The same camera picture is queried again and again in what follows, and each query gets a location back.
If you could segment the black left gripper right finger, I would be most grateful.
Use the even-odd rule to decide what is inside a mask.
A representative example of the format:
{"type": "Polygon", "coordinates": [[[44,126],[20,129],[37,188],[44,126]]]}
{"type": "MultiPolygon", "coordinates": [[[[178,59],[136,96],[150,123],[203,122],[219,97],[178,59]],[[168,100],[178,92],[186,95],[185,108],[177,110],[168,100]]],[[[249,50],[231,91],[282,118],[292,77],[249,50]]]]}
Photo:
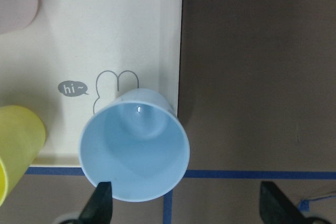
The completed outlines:
{"type": "Polygon", "coordinates": [[[314,223],[304,217],[274,182],[260,184],[259,214],[263,223],[314,223]]]}

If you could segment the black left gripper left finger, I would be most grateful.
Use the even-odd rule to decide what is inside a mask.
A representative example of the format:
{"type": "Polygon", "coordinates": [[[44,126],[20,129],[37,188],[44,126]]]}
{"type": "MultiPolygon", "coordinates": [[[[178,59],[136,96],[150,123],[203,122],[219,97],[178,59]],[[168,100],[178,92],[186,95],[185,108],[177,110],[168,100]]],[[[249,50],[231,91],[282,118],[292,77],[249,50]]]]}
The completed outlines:
{"type": "Polygon", "coordinates": [[[78,217],[79,223],[110,223],[113,213],[111,182],[100,182],[78,217]]]}

